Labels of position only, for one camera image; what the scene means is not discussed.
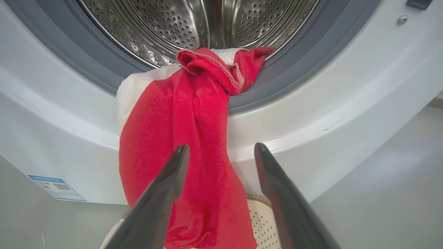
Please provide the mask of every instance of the sticker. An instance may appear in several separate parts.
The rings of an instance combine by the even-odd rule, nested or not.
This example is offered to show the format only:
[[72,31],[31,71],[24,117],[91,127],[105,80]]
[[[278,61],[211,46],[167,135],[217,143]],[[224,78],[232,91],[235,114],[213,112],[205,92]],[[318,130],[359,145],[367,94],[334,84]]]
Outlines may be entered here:
[[65,181],[59,178],[28,175],[36,184],[59,200],[85,202]]

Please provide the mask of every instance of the floor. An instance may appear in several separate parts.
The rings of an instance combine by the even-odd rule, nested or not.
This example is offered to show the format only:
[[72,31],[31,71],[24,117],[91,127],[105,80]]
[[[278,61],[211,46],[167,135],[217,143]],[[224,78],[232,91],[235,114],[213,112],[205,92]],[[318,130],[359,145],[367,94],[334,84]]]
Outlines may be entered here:
[[[312,203],[343,249],[442,248],[442,131],[426,107]],[[2,249],[99,248],[126,210],[58,201],[0,156]]]

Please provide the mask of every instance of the screw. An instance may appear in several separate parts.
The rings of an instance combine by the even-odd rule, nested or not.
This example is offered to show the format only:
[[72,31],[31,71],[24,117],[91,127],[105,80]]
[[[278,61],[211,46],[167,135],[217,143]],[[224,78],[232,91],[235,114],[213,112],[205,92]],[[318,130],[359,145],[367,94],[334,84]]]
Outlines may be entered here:
[[397,24],[398,25],[403,25],[408,21],[408,16],[407,15],[402,15],[397,19]]

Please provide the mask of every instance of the red cloth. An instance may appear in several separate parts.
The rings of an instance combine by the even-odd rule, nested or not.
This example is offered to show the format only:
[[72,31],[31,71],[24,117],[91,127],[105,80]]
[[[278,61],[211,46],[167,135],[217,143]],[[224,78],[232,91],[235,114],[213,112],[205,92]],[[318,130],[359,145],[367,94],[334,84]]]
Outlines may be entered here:
[[167,249],[255,249],[245,190],[227,155],[231,94],[247,90],[273,49],[240,50],[227,66],[202,48],[180,51],[182,69],[154,80],[120,137],[120,175],[132,207],[180,144],[190,147],[185,185],[172,207]]

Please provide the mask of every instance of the white washing machine front panel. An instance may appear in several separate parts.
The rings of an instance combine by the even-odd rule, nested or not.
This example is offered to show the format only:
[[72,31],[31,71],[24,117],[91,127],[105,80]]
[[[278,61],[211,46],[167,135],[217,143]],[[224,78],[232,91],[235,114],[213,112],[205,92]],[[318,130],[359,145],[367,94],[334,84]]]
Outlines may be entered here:
[[[297,90],[228,121],[229,157],[260,193],[265,143],[308,201],[398,131],[443,89],[443,3],[382,1],[353,41]],[[408,15],[398,26],[396,20]],[[0,2],[0,155],[26,175],[61,178],[88,202],[126,204],[115,97],[51,53]]]

